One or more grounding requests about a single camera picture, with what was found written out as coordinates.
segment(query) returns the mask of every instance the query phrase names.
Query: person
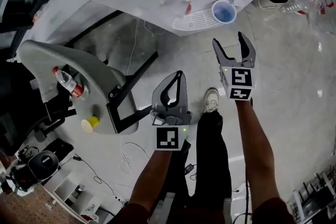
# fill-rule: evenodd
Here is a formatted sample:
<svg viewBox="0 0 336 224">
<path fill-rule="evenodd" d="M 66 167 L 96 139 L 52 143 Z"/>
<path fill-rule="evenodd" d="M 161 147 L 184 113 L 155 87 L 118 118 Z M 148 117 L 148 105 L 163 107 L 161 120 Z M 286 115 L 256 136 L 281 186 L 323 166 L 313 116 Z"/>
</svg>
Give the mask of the person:
<svg viewBox="0 0 336 224">
<path fill-rule="evenodd" d="M 235 102 L 251 192 L 253 223 L 295 223 L 279 197 L 272 148 L 253 107 L 248 101 Z M 149 218 L 149 223 L 232 222 L 227 218 L 232 197 L 231 176 L 222 137 L 223 118 L 217 111 L 218 107 L 219 93 L 210 88 L 205 94 L 205 113 L 197 126 L 195 194 L 189 197 L 185 180 L 184 168 L 190 147 L 185 141 L 179 152 L 153 153 L 136 181 L 128 205 L 110 224 L 145 224 Z M 156 215 L 155 207 L 159 204 L 161 213 Z"/>
</svg>

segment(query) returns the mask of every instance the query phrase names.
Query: dark red sleeve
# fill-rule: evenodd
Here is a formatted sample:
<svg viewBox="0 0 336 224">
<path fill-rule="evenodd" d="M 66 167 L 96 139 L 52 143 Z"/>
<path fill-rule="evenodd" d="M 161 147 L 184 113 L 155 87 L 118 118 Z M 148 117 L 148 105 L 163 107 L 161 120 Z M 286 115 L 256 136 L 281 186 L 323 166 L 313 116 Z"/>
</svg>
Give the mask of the dark red sleeve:
<svg viewBox="0 0 336 224">
<path fill-rule="evenodd" d="M 137 204 L 128 204 L 108 224 L 147 224 L 149 213 Z"/>
<path fill-rule="evenodd" d="M 260 205 L 252 215 L 253 224 L 295 224 L 293 216 L 280 198 L 272 198 Z"/>
</svg>

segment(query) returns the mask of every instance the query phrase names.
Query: red label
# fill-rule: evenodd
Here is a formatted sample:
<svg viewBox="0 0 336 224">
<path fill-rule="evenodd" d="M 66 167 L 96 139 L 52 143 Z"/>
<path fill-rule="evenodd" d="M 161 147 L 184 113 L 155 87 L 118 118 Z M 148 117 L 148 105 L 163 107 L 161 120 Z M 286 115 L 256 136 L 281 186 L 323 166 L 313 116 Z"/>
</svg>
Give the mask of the red label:
<svg viewBox="0 0 336 224">
<path fill-rule="evenodd" d="M 84 87 L 81 87 L 80 85 L 76 85 L 73 91 L 71 92 L 74 96 L 80 97 L 84 92 Z"/>
</svg>

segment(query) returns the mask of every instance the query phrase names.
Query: bottle with red cap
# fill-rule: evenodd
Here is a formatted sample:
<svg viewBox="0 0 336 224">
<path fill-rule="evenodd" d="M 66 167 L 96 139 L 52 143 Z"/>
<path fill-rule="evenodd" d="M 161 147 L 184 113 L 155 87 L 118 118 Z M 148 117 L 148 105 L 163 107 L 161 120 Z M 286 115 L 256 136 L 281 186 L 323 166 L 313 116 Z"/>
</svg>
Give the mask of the bottle with red cap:
<svg viewBox="0 0 336 224">
<path fill-rule="evenodd" d="M 73 96 L 82 100 L 86 99 L 89 94 L 88 87 L 80 86 L 71 75 L 60 70 L 58 67 L 54 67 L 52 72 L 56 76 L 57 81 L 66 88 Z"/>
</svg>

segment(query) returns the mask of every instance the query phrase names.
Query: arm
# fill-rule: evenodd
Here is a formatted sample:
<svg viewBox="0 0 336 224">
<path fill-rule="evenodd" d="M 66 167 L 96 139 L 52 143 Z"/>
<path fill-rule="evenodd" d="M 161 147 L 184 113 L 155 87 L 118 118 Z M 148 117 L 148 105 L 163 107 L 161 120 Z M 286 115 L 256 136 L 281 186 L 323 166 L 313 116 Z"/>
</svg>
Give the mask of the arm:
<svg viewBox="0 0 336 224">
<path fill-rule="evenodd" d="M 274 156 L 250 102 L 236 101 L 236 105 L 254 212 L 265 201 L 279 197 Z"/>
<path fill-rule="evenodd" d="M 171 156 L 171 151 L 154 151 L 135 183 L 130 204 L 138 204 L 151 211 L 165 181 Z"/>
</svg>

